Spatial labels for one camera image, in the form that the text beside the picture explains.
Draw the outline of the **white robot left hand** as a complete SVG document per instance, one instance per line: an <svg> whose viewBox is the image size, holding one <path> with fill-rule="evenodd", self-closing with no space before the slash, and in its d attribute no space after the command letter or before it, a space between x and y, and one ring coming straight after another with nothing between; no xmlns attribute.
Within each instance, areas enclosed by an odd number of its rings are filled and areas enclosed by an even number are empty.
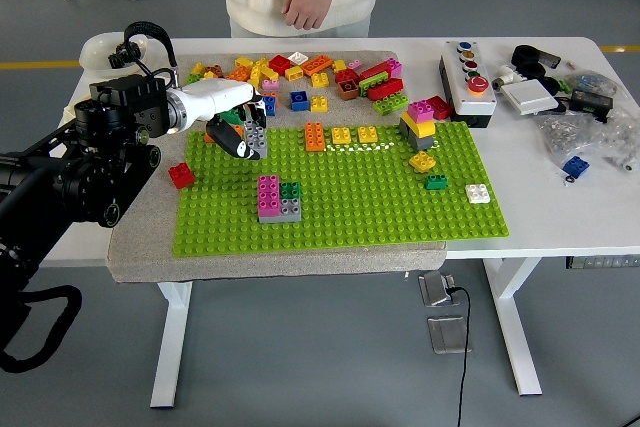
<svg viewBox="0 0 640 427"><path fill-rule="evenodd" d="M229 155L248 160L259 160L256 152L220 115L237 110L244 116L249 106L251 118L266 127L266 107L255 88L242 81L205 78L182 89L167 91L168 102L176 113L175 131L183 132L195 121L206 121L206 132Z"/></svg>

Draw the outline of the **person's left hand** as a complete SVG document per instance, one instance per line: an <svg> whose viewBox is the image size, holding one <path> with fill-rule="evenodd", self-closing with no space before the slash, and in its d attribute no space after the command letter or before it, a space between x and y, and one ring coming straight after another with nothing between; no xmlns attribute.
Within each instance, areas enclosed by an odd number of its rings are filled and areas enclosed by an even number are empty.
<svg viewBox="0 0 640 427"><path fill-rule="evenodd" d="M297 30L319 29L332 0L285 0L282 8L285 25Z"/></svg>

